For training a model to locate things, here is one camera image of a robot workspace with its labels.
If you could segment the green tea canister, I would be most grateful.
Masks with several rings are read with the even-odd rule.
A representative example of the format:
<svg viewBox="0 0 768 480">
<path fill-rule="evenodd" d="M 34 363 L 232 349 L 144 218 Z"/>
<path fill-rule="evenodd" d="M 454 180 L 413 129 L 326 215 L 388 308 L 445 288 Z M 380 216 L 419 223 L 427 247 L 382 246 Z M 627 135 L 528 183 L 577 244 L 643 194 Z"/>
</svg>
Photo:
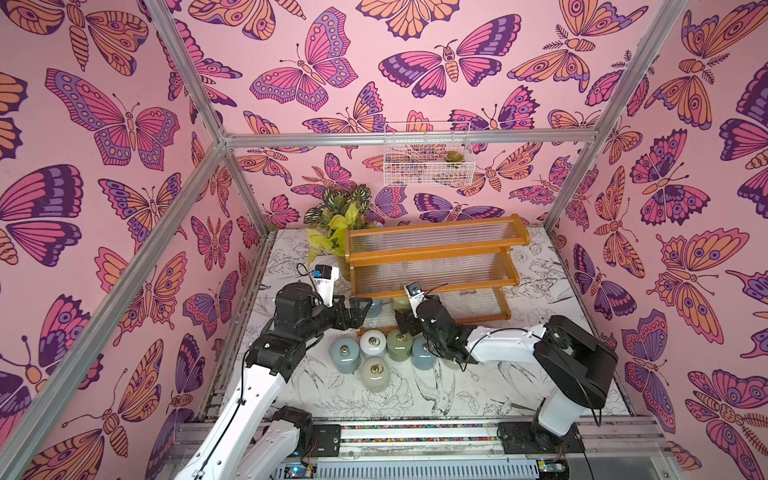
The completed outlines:
<svg viewBox="0 0 768 480">
<path fill-rule="evenodd" d="M 399 329 L 390 331 L 386 337 L 387 353 L 391 360 L 403 362 L 411 357 L 414 339 L 409 333 Z"/>
</svg>

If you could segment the blue tea canister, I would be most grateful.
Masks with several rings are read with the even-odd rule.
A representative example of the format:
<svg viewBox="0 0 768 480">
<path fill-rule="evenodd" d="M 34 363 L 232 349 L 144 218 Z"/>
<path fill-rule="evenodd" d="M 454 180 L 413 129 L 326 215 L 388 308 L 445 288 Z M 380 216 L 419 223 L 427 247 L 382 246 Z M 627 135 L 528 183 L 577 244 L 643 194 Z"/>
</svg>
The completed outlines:
<svg viewBox="0 0 768 480">
<path fill-rule="evenodd" d="M 425 338 L 416 338 L 411 349 L 411 363 L 417 370 L 429 370 L 435 364 L 437 357 L 430 351 Z"/>
</svg>

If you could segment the white tea canister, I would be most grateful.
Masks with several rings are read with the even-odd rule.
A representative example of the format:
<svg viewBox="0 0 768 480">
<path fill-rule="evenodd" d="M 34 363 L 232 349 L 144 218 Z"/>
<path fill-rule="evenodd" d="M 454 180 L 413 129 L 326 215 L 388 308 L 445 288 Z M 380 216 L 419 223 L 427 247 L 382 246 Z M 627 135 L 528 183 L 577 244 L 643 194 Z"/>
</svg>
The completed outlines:
<svg viewBox="0 0 768 480">
<path fill-rule="evenodd" d="M 387 351 L 387 337 L 379 330 L 365 331 L 359 338 L 359 348 L 364 359 L 383 358 Z"/>
</svg>

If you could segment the light blue tall canister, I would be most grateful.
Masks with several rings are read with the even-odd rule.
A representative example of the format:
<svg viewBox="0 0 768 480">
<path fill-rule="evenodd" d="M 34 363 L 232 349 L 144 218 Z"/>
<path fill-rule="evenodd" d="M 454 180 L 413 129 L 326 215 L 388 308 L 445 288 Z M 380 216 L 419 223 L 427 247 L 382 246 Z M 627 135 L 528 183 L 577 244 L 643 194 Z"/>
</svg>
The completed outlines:
<svg viewBox="0 0 768 480">
<path fill-rule="evenodd" d="M 337 338 L 329 348 L 329 355 L 341 374 L 354 374 L 361 365 L 359 342 L 351 337 Z"/>
</svg>

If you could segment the cream tea canister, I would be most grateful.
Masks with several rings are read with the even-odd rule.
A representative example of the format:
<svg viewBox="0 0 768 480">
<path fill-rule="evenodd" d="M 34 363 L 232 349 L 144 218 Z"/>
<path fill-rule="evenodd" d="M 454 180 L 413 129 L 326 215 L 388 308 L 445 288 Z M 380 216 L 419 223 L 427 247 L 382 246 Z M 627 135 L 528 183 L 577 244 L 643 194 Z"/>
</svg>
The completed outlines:
<svg viewBox="0 0 768 480">
<path fill-rule="evenodd" d="M 371 393 L 384 391 L 391 383 L 390 368 L 381 357 L 366 359 L 361 366 L 361 380 Z"/>
</svg>

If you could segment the yellow-green canister bottom shelf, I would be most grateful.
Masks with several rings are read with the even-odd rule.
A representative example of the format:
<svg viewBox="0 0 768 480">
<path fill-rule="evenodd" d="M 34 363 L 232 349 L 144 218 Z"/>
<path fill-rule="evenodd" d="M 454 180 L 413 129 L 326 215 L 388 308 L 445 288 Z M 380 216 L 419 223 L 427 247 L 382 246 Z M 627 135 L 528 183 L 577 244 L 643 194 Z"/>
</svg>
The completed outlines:
<svg viewBox="0 0 768 480">
<path fill-rule="evenodd" d="M 395 312 L 409 312 L 411 310 L 410 300 L 407 296 L 392 298 L 391 304 Z"/>
</svg>

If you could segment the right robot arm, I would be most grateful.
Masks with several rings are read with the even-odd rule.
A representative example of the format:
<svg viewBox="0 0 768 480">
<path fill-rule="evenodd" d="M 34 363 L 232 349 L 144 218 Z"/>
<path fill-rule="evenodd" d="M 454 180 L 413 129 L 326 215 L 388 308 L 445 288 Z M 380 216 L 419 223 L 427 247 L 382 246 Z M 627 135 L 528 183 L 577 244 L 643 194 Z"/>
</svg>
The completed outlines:
<svg viewBox="0 0 768 480">
<path fill-rule="evenodd" d="M 435 357 L 461 368 L 493 362 L 534 363 L 555 385 L 543 400 L 534 424 L 562 438 L 583 413 L 597 415 L 613 382 L 618 356 L 575 322 L 553 315 L 532 327 L 491 328 L 459 324 L 436 295 L 409 299 L 407 312 L 397 310 L 401 331 L 418 334 Z"/>
</svg>

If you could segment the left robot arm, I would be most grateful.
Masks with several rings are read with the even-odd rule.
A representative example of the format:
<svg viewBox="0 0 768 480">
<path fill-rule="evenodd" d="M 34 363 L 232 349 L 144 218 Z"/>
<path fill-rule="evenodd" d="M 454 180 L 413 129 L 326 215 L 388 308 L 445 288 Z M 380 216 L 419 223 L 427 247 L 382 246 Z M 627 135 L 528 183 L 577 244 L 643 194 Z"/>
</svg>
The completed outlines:
<svg viewBox="0 0 768 480">
<path fill-rule="evenodd" d="M 321 295 L 294 282 L 282 287 L 275 310 L 252 342 L 240 367 L 239 383 L 198 450 L 176 474 L 178 479 L 268 479 L 311 433 L 310 415 L 290 409 L 270 422 L 261 438 L 258 427 L 306 355 L 308 342 L 328 330 L 360 328 L 370 298 Z"/>
</svg>

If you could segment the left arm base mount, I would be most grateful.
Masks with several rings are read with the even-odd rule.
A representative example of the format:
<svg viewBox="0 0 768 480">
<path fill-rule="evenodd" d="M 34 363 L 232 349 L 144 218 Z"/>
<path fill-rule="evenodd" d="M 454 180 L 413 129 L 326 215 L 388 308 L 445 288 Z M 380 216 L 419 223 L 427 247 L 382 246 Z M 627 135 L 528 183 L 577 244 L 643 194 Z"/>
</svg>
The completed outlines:
<svg viewBox="0 0 768 480">
<path fill-rule="evenodd" d="M 287 459 L 299 461 L 307 458 L 338 457 L 341 433 L 340 424 L 298 427 L 290 422 L 272 422 L 262 439 L 269 445 L 275 445 L 278 452 L 286 453 Z"/>
</svg>

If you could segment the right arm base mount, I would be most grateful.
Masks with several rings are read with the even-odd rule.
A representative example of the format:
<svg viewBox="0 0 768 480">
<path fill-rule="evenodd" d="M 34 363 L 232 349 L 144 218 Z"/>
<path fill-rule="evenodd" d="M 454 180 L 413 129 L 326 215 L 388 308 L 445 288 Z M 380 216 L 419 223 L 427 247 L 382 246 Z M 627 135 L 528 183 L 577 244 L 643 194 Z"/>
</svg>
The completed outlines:
<svg viewBox="0 0 768 480">
<path fill-rule="evenodd" d="M 501 422 L 497 428 L 505 454 L 562 455 L 584 453 L 585 448 L 575 425 L 559 437 L 541 427 L 537 422 Z"/>
</svg>

